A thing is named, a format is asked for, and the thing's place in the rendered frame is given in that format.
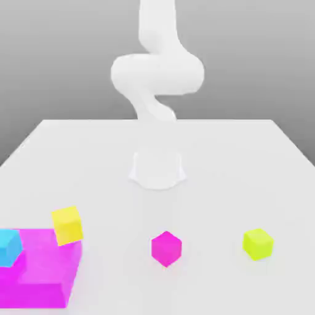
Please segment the large magenta box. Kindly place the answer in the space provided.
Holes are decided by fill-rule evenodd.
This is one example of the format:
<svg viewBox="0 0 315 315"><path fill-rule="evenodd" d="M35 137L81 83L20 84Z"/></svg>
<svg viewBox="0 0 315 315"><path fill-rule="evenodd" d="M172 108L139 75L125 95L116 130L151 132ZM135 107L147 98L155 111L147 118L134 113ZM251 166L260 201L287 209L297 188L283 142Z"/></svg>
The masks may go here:
<svg viewBox="0 0 315 315"><path fill-rule="evenodd" d="M1 308L66 308L82 257L82 242L57 244L53 229L18 229L22 252L6 266L0 248Z"/></svg>

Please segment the small yellow cube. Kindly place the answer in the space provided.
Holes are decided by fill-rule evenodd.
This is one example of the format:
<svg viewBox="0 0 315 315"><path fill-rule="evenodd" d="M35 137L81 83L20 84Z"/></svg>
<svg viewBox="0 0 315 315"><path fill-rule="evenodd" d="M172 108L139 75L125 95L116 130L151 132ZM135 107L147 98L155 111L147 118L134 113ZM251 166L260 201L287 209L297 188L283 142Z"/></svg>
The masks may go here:
<svg viewBox="0 0 315 315"><path fill-rule="evenodd" d="M53 211L52 221L58 246L83 239L81 217L75 206Z"/></svg>

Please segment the small blue cube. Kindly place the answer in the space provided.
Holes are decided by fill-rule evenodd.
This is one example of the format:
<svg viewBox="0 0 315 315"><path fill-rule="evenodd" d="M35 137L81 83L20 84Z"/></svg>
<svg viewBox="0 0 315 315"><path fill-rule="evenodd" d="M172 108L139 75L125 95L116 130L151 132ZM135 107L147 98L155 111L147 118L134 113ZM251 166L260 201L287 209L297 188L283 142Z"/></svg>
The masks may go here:
<svg viewBox="0 0 315 315"><path fill-rule="evenodd" d="M22 250L19 230L0 229L0 267L10 268Z"/></svg>

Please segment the small lime cube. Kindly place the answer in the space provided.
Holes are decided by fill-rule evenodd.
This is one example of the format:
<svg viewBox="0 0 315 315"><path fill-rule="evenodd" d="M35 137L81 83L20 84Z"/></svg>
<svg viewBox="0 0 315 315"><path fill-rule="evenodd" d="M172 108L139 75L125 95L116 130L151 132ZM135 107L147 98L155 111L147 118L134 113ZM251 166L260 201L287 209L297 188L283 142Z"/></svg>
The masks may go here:
<svg viewBox="0 0 315 315"><path fill-rule="evenodd" d="M244 233L242 248L254 261L270 257L274 239L264 230L257 228Z"/></svg>

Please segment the small magenta cube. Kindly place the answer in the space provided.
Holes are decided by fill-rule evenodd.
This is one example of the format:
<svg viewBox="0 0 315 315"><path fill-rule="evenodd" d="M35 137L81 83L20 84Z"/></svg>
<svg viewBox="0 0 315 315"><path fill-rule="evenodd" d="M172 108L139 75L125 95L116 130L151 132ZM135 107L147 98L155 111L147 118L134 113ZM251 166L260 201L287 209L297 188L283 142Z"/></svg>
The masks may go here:
<svg viewBox="0 0 315 315"><path fill-rule="evenodd" d="M182 241L168 231L151 240L151 256L168 267L181 257Z"/></svg>

